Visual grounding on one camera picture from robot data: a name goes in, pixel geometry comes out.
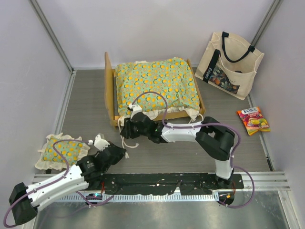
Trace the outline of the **small lemon print pillow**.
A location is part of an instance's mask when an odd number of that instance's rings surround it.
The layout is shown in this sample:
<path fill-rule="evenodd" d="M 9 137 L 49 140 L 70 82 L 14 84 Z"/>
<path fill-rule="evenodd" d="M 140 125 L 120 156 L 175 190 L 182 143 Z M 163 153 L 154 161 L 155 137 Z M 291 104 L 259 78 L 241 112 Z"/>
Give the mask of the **small lemon print pillow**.
<path fill-rule="evenodd" d="M 88 155 L 90 147 L 82 141 L 81 137 L 73 138 L 60 133 L 46 136 L 46 143 L 38 152 L 41 154 L 35 164 L 39 170 L 66 169 L 64 160 L 69 166 L 75 165 L 79 160 Z"/>

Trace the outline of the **lemon print pet mattress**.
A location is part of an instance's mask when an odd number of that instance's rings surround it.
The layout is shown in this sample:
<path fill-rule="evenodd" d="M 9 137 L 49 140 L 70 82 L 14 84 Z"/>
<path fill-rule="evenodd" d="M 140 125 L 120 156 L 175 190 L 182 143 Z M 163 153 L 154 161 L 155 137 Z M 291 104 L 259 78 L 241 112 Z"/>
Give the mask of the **lemon print pet mattress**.
<path fill-rule="evenodd" d="M 131 116 L 128 105 L 132 102 L 150 119 L 179 111 L 185 111 L 191 121 L 202 116 L 193 74 L 184 59 L 121 63 L 115 73 L 119 127 Z"/>

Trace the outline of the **wooden pet bed frame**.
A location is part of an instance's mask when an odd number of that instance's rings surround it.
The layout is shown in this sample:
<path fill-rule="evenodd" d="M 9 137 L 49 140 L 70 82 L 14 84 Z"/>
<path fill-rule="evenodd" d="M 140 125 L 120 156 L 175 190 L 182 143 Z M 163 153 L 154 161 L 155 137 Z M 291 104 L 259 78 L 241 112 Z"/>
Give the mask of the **wooden pet bed frame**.
<path fill-rule="evenodd" d="M 112 67 L 109 55 L 107 52 L 104 53 L 104 61 L 105 61 L 105 65 L 104 65 L 104 100 L 105 100 L 105 107 L 107 109 L 107 113 L 110 119 L 110 124 L 111 126 L 117 127 L 118 126 L 118 120 L 120 118 L 119 115 L 115 115 L 115 111 L 117 110 L 115 102 L 117 101 L 117 99 L 115 98 L 115 77 L 116 77 L 116 73 L 115 73 L 115 69 Z M 193 74 L 193 79 L 194 79 L 194 83 L 197 89 L 197 94 L 199 96 L 199 101 L 200 101 L 200 109 L 199 109 L 199 113 L 200 114 L 204 114 L 206 109 L 203 103 L 203 99 L 197 84 L 197 78 L 194 75 L 193 72 L 193 68 L 191 65 L 191 61 L 190 59 L 186 59 L 186 62 L 188 63 L 188 66 L 190 67 L 192 74 Z"/>

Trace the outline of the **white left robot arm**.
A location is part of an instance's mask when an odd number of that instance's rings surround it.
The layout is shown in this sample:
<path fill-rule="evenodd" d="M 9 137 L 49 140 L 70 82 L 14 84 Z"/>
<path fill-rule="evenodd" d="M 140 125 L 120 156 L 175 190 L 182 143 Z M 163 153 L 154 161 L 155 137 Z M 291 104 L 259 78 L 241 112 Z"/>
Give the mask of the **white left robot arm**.
<path fill-rule="evenodd" d="M 102 183 L 102 174 L 110 166 L 125 157 L 126 150 L 113 143 L 106 142 L 97 147 L 94 155 L 83 157 L 77 164 L 44 181 L 26 186 L 18 183 L 9 197 L 14 225 L 3 224 L 7 228 L 19 226 L 35 218 L 39 211 L 65 195 L 80 190 L 97 190 Z"/>

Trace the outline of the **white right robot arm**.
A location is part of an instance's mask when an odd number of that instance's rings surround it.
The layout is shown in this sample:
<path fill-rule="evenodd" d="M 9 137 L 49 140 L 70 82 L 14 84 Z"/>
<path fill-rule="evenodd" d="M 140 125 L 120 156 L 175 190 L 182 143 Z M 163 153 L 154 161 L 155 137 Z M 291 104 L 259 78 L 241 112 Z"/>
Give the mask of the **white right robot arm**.
<path fill-rule="evenodd" d="M 142 112 L 124 121 L 120 135 L 125 139 L 145 136 L 156 144 L 177 141 L 195 142 L 215 160 L 215 182 L 220 188 L 231 185 L 234 172 L 232 152 L 235 150 L 235 133 L 229 126 L 207 116 L 193 124 L 156 122 Z"/>

